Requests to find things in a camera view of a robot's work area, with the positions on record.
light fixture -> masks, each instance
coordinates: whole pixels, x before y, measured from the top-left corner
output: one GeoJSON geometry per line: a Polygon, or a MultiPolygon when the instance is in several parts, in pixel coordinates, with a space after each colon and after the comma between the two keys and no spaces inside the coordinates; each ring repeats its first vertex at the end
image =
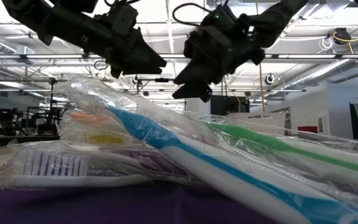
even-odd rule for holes
{"type": "Polygon", "coordinates": [[[0,82],[1,85],[6,85],[9,87],[14,87],[14,88],[22,88],[23,85],[20,83],[15,83],[15,82],[0,82]]]}
{"type": "Polygon", "coordinates": [[[63,54],[60,54],[60,55],[26,55],[26,57],[28,59],[78,59],[78,58],[83,58],[82,55],[75,55],[75,54],[72,54],[72,55],[63,55],[63,54]]]}
{"type": "Polygon", "coordinates": [[[15,92],[15,91],[20,91],[17,89],[0,89],[0,91],[11,91],[11,92],[15,92]]]}
{"type": "Polygon", "coordinates": [[[37,92],[46,91],[46,92],[50,92],[50,90],[23,90],[23,91],[37,91],[37,92]]]}
{"type": "Polygon", "coordinates": [[[54,96],[53,99],[56,100],[56,101],[61,101],[61,102],[69,101],[69,99],[66,99],[66,98],[63,98],[63,97],[56,97],[56,96],[54,96]]]}
{"type": "Polygon", "coordinates": [[[258,99],[258,100],[249,100],[250,102],[262,102],[261,99],[258,99]]]}
{"type": "Polygon", "coordinates": [[[33,93],[33,92],[29,92],[31,95],[34,95],[34,96],[38,96],[38,97],[45,97],[39,93],[33,93]]]}

pipe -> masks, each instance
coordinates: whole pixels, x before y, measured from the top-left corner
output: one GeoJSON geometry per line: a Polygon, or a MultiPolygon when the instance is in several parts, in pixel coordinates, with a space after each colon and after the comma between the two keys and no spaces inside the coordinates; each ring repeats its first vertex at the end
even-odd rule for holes
{"type": "Polygon", "coordinates": [[[345,81],[348,81],[348,80],[351,80],[353,78],[357,78],[358,77],[358,72],[353,74],[353,75],[349,75],[345,78],[340,78],[338,80],[335,80],[335,81],[330,81],[329,83],[332,83],[332,84],[338,84],[338,83],[342,83],[342,82],[345,82],[345,81]]]}
{"type": "MultiPolygon", "coordinates": [[[[66,82],[67,80],[56,80],[56,82],[66,82]]],[[[32,83],[32,82],[47,82],[50,83],[51,80],[0,80],[0,82],[23,82],[23,83],[32,83]]]]}
{"type": "MultiPolygon", "coordinates": [[[[169,63],[175,62],[189,62],[187,58],[175,58],[175,59],[165,59],[169,63]]],[[[302,58],[302,59],[293,59],[293,58],[266,58],[264,63],[330,63],[326,58],[302,58]]],[[[26,63],[17,63],[7,61],[4,62],[4,67],[93,67],[94,62],[37,62],[35,61],[33,64],[29,65],[26,63]]]]}
{"type": "Polygon", "coordinates": [[[318,83],[326,80],[327,78],[333,77],[334,75],[348,71],[354,67],[356,67],[356,63],[354,60],[351,60],[351,58],[337,60],[336,62],[329,64],[318,65],[311,70],[308,70],[307,72],[297,75],[297,77],[300,79],[285,86],[284,88],[290,88],[296,85],[310,85],[318,83]]]}

toothbrush package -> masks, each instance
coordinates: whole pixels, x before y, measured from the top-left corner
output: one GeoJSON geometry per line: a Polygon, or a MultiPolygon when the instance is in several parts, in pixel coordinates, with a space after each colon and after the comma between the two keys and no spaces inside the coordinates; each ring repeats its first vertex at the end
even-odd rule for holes
{"type": "Polygon", "coordinates": [[[65,94],[84,111],[65,114],[60,126],[65,140],[58,144],[65,142],[68,148],[57,151],[47,142],[26,144],[25,149],[21,146],[0,168],[0,188],[12,181],[23,186],[23,175],[31,181],[32,174],[46,174],[49,179],[55,173],[67,174],[68,169],[63,172],[62,167],[70,167],[73,157],[83,164],[76,175],[139,175],[194,185],[202,180],[279,223],[358,223],[356,141],[302,132],[296,133],[297,137],[258,133],[254,130],[260,125],[263,130],[277,127],[208,114],[176,113],[92,78],[73,78],[59,83],[54,91],[65,94]],[[157,155],[165,158],[164,164],[169,162],[169,167],[180,168],[161,174],[165,165],[154,165],[150,170],[145,164],[136,164],[144,156],[130,157],[130,163],[116,159],[114,150],[153,152],[150,158],[157,155]],[[48,176],[43,167],[49,170],[51,166],[56,168],[48,176]]]}
{"type": "Polygon", "coordinates": [[[56,90],[272,220],[358,223],[358,142],[257,133],[261,124],[176,113],[91,78],[56,90]]]}
{"type": "Polygon", "coordinates": [[[64,140],[8,147],[12,156],[0,167],[0,189],[121,187],[154,180],[205,186],[155,150],[128,150],[64,140]]]}

ceiling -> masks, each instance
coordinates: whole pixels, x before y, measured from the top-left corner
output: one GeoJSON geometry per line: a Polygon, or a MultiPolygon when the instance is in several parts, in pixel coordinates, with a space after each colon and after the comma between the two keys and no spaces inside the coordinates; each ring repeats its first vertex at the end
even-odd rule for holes
{"type": "MultiPolygon", "coordinates": [[[[185,2],[194,2],[201,6],[214,8],[213,0],[189,0],[185,2]]],[[[250,3],[251,1],[232,0],[231,9],[236,16],[241,13],[256,14],[256,5],[250,3]]],[[[176,23],[171,19],[171,13],[174,8],[179,4],[183,4],[183,0],[142,0],[132,6],[139,12],[137,17],[137,25],[141,28],[144,39],[146,42],[160,54],[182,54],[186,35],[192,31],[192,26],[186,26],[176,23]],[[170,44],[169,36],[172,34],[172,40],[170,44]]],[[[263,12],[269,5],[260,4],[259,12],[263,12]]],[[[94,13],[103,14],[108,12],[109,8],[105,5],[103,0],[99,0],[94,13]]],[[[177,18],[184,21],[201,22],[206,13],[196,7],[186,7],[180,9],[177,12],[177,18]]],[[[347,31],[353,36],[358,37],[358,7],[347,7],[336,12],[324,11],[317,14],[308,16],[305,20],[297,21],[288,33],[280,39],[273,47],[267,49],[267,54],[331,54],[331,50],[321,50],[319,43],[322,38],[327,35],[328,32],[333,32],[336,27],[345,27],[347,31]]],[[[0,40],[6,44],[17,44],[29,47],[35,54],[82,54],[82,49],[74,46],[68,42],[62,41],[59,38],[54,38],[50,46],[43,44],[38,38],[29,38],[29,33],[33,33],[26,26],[20,25],[17,21],[9,16],[5,7],[0,0],[0,40]]],[[[333,49],[336,53],[347,52],[348,46],[346,45],[333,45],[333,49]]],[[[37,62],[50,63],[48,60],[37,60],[37,62]]],[[[107,76],[113,79],[109,72],[99,72],[94,70],[93,66],[79,65],[83,62],[78,60],[71,61],[75,63],[75,66],[64,67],[49,67],[44,66],[41,71],[37,71],[40,67],[29,67],[28,73],[34,73],[32,78],[70,78],[74,75],[92,76],[102,78],[107,76]]],[[[0,60],[0,66],[6,63],[6,61],[0,60]]],[[[24,77],[25,67],[13,67],[14,62],[11,62],[12,66],[7,66],[6,69],[14,72],[20,77],[24,77]]],[[[144,78],[154,77],[167,77],[175,78],[175,75],[179,74],[181,70],[186,66],[186,60],[177,60],[168,63],[163,69],[161,75],[140,75],[144,78]]],[[[272,74],[276,79],[276,82],[288,82],[292,78],[295,78],[301,72],[306,71],[316,66],[316,62],[303,62],[303,63],[263,63],[262,75],[266,76],[272,74]]],[[[227,85],[230,88],[259,88],[259,67],[251,63],[245,63],[241,65],[236,73],[227,77],[227,85]]],[[[131,77],[126,77],[126,80],[120,78],[115,80],[115,88],[133,88],[131,86],[131,77]]],[[[37,86],[47,87],[47,84],[39,83],[37,86]]],[[[154,83],[150,82],[147,88],[178,88],[172,83],[154,83]]],[[[171,93],[150,93],[148,98],[170,98],[171,93]]]]}

toothbrush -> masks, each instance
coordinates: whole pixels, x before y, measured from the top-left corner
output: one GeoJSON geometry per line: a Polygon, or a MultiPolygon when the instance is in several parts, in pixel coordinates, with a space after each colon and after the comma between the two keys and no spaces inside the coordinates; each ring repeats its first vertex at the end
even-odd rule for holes
{"type": "Polygon", "coordinates": [[[320,176],[337,174],[340,177],[338,181],[358,184],[357,154],[336,150],[327,146],[317,146],[309,142],[273,138],[232,124],[214,122],[206,124],[236,138],[257,142],[266,146],[264,149],[267,151],[287,155],[286,159],[290,160],[294,158],[293,162],[299,162],[299,158],[302,158],[302,163],[310,163],[314,170],[319,171],[320,176]],[[316,166],[315,162],[319,162],[321,166],[316,166]]]}
{"type": "Polygon", "coordinates": [[[88,175],[89,156],[25,150],[16,161],[11,187],[120,187],[149,182],[142,175],[88,175]]]}
{"type": "Polygon", "coordinates": [[[242,161],[213,146],[170,131],[140,114],[106,105],[111,117],[222,193],[280,223],[358,223],[358,208],[299,181],[242,161]]]}

